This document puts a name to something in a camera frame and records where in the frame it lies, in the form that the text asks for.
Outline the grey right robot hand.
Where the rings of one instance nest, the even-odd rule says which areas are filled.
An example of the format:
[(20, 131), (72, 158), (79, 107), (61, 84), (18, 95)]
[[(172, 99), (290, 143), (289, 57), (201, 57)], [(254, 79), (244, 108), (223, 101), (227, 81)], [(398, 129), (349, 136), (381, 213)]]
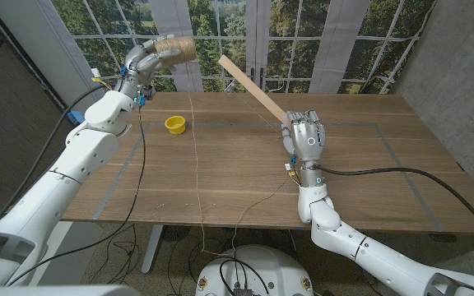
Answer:
[(289, 125), (281, 125), (283, 145), (300, 162), (300, 186), (322, 186), (323, 174), (317, 164), (326, 142), (324, 125), (314, 110), (288, 111), (286, 117)]

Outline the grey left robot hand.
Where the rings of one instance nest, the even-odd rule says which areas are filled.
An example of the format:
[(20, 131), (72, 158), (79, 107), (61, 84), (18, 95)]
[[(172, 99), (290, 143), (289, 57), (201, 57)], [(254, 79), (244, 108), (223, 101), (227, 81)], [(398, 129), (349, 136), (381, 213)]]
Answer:
[(133, 99), (140, 89), (151, 86), (158, 70), (180, 63), (184, 51), (177, 44), (174, 46), (174, 41), (173, 35), (166, 35), (132, 48), (114, 90)]

